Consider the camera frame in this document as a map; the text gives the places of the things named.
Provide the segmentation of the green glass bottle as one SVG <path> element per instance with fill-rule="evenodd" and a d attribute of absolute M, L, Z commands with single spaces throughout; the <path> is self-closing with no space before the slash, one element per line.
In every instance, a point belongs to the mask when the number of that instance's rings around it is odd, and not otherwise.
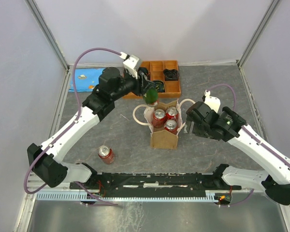
<path fill-rule="evenodd" d="M 143 99 L 148 106 L 155 106 L 158 104 L 158 93 L 154 88 L 151 88 L 143 96 Z"/>

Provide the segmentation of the canvas tote bag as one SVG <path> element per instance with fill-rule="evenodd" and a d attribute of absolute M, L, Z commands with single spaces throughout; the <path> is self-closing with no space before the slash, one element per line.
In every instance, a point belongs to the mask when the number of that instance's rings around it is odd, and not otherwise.
<path fill-rule="evenodd" d="M 186 103 L 190 102 L 192 104 L 195 103 L 195 101 L 191 99 L 184 99 L 181 102 L 178 100 L 172 101 L 170 103 L 158 103 L 155 106 L 147 106 L 145 104 L 138 105 L 134 108 L 132 112 L 133 119 L 135 122 L 142 126 L 147 126 L 150 129 L 150 147 L 151 148 L 159 148 L 159 149 L 176 149 L 178 144 L 178 135 L 179 133 L 184 129 L 185 122 L 182 119 L 182 111 L 181 106 Z M 164 129 L 164 126 L 161 128 L 154 128 L 152 125 L 152 119 L 153 119 L 153 113 L 157 109 L 162 109 L 166 111 L 169 107 L 176 107 L 178 110 L 178 120 L 177 120 L 177 134 L 172 134 Z M 141 122 L 137 119 L 135 113 L 139 108 L 144 108 L 144 118 L 146 122 Z"/>

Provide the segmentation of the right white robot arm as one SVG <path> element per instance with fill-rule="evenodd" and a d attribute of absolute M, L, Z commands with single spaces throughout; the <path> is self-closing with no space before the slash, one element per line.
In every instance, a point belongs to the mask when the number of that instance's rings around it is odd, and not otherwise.
<path fill-rule="evenodd" d="M 262 139 L 229 107 L 223 107 L 219 114 L 205 102 L 198 101 L 186 114 L 192 134 L 223 140 L 244 152 L 263 168 L 262 171 L 254 171 L 220 165 L 220 173 L 212 177 L 214 187 L 223 189 L 229 185 L 260 190 L 276 203 L 290 205 L 290 158 Z"/>

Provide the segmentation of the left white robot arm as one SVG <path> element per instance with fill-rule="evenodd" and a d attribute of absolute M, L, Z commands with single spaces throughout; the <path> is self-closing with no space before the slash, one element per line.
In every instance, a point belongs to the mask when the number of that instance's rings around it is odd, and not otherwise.
<path fill-rule="evenodd" d="M 137 78 L 124 70 L 121 75 L 114 67 L 105 68 L 99 76 L 99 83 L 83 101 L 80 111 L 55 135 L 41 145 L 32 143 L 27 148 L 30 164 L 45 185 L 54 188 L 62 182 L 81 182 L 86 188 L 97 184 L 94 170 L 87 164 L 64 163 L 63 159 L 73 145 L 91 128 L 99 124 L 115 107 L 115 101 L 133 93 L 145 96 L 152 88 L 147 68 L 140 67 Z"/>

